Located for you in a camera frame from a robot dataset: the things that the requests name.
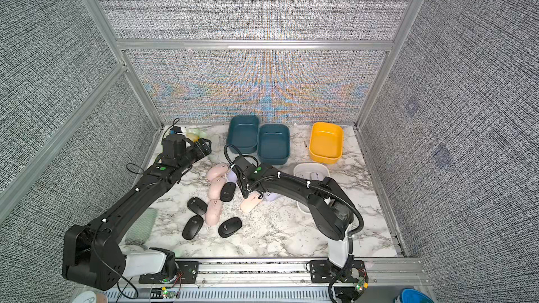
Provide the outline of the green cloth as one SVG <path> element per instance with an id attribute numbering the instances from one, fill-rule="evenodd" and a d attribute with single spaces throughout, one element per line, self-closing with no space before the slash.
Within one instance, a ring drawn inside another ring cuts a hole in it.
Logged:
<path id="1" fill-rule="evenodd" d="M 147 209 L 129 228 L 124 237 L 126 245 L 144 245 L 150 238 L 158 211 L 153 208 Z"/>

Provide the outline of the black mouse lower left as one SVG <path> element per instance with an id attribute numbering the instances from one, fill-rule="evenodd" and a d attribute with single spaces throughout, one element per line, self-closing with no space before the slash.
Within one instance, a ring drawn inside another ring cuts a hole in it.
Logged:
<path id="1" fill-rule="evenodd" d="M 196 235 L 199 234 L 199 231 L 201 230 L 203 224 L 204 219 L 202 216 L 192 216 L 184 226 L 184 229 L 182 231 L 182 237 L 187 241 L 192 240 L 196 237 Z"/>

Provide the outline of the white storage box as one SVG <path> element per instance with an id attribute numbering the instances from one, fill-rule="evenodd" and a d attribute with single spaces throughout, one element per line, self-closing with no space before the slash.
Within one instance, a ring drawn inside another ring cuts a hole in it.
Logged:
<path id="1" fill-rule="evenodd" d="M 324 178 L 331 176 L 330 172 L 329 172 L 329 169 L 327 167 L 325 167 L 325 165 L 318 164 L 318 163 L 301 163 L 301 164 L 298 164 L 293 169 L 293 175 L 295 177 L 298 177 L 298 178 L 311 180 L 310 179 L 310 174 L 311 174 L 311 172 L 314 172 L 314 171 L 323 172 L 324 175 L 325 175 Z"/>

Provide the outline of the yellow storage box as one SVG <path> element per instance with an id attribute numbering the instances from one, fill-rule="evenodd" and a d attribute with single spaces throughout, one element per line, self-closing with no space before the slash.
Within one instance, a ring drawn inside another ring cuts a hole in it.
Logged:
<path id="1" fill-rule="evenodd" d="M 335 164 L 343 153 L 344 131 L 332 123 L 317 122 L 312 126 L 309 154 L 321 164 Z"/>

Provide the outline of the purple mouse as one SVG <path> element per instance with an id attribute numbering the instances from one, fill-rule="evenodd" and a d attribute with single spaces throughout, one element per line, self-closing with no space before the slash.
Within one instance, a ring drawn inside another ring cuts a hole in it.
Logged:
<path id="1" fill-rule="evenodd" d="M 266 201 L 269 201 L 269 202 L 273 202 L 279 198 L 281 198 L 282 195 L 278 194 L 278 193 L 274 193 L 274 192 L 266 192 L 264 193 L 264 198 Z"/>
<path id="2" fill-rule="evenodd" d="M 228 173 L 227 173 L 228 182 L 237 183 L 237 179 L 238 179 L 238 177 L 237 177 L 236 173 L 233 170 L 229 170 Z"/>

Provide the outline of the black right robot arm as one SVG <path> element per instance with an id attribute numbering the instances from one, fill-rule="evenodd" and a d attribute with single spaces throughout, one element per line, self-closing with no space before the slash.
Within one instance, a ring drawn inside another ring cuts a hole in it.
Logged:
<path id="1" fill-rule="evenodd" d="M 245 198 L 275 193 L 307 206 L 315 226 L 328 239 L 328 261 L 338 269 L 349 267 L 353 260 L 353 236 L 363 230 L 364 219 L 333 178 L 309 180 L 269 164 L 253 164 L 232 144 L 227 144 L 223 151 Z"/>

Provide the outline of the teal storage box left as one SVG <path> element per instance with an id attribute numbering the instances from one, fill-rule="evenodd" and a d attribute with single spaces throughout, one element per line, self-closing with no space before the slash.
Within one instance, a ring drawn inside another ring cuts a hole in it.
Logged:
<path id="1" fill-rule="evenodd" d="M 227 144 L 237 147 L 242 154 L 251 154 L 258 149 L 260 119 L 252 114 L 240 114 L 230 121 Z"/>

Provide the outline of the black mouse centre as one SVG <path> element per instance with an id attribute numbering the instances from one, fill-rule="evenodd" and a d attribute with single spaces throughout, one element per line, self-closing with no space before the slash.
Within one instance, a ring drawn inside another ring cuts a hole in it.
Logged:
<path id="1" fill-rule="evenodd" d="M 231 202 L 236 189 L 237 185 L 234 182 L 226 182 L 220 191 L 220 200 L 225 203 Z"/>

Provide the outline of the white round object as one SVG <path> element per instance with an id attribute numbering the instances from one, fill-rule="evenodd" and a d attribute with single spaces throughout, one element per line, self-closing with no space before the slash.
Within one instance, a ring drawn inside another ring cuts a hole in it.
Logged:
<path id="1" fill-rule="evenodd" d="M 108 298 L 104 293 L 87 290 L 78 294 L 72 303 L 108 303 Z"/>

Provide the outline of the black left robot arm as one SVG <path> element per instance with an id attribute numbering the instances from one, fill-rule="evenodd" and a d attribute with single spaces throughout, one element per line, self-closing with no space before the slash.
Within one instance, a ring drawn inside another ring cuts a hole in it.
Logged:
<path id="1" fill-rule="evenodd" d="M 193 141 L 182 133 L 165 137 L 163 152 L 136 184 L 112 207 L 88 224 L 73 225 L 64 235 L 62 276 L 97 288 L 111 289 L 126 277 L 128 256 L 119 244 L 136 220 L 167 193 L 192 166 L 212 153 L 206 138 Z"/>

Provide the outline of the white mouse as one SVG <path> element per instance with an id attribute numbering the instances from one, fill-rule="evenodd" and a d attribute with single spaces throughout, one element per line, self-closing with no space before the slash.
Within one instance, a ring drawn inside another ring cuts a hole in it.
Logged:
<path id="1" fill-rule="evenodd" d="M 310 174 L 310 179 L 311 180 L 320 180 L 322 181 L 324 179 L 325 175 L 323 172 L 319 172 L 319 171 L 314 171 L 314 172 L 311 172 Z"/>

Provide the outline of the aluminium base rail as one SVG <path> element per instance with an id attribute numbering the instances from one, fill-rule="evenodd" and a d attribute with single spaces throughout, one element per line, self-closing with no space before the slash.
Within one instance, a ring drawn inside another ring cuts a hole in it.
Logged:
<path id="1" fill-rule="evenodd" d="M 180 280 L 170 284 L 120 282 L 109 290 L 80 286 L 72 297 L 95 293 L 88 302 L 329 302 L 326 258 L 179 258 Z M 393 302 L 410 288 L 435 298 L 417 258 L 356 258 L 335 293 L 352 295 L 365 283 L 360 302 Z"/>

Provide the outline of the teal storage box right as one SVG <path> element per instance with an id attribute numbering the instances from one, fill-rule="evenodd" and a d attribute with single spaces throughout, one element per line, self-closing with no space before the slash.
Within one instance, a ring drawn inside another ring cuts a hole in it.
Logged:
<path id="1" fill-rule="evenodd" d="M 285 165 L 291 154 L 290 130 L 283 124 L 269 123 L 259 128 L 258 157 L 262 163 Z"/>

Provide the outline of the green wavy plate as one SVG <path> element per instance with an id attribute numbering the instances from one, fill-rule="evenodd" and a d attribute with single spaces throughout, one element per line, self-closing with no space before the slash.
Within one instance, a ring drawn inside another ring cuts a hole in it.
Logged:
<path id="1" fill-rule="evenodd" d="M 189 128 L 185 131 L 185 137 L 188 143 L 202 144 L 207 142 L 207 134 L 199 128 Z"/>

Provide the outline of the pink mouse top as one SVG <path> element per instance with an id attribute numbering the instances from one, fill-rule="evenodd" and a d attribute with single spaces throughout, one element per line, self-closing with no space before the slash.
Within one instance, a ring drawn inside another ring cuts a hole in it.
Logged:
<path id="1" fill-rule="evenodd" d="M 212 181 L 216 178 L 219 178 L 223 175 L 227 175 L 229 171 L 229 166 L 224 163 L 217 164 L 209 169 L 209 171 L 206 173 L 206 179 L 208 181 Z"/>

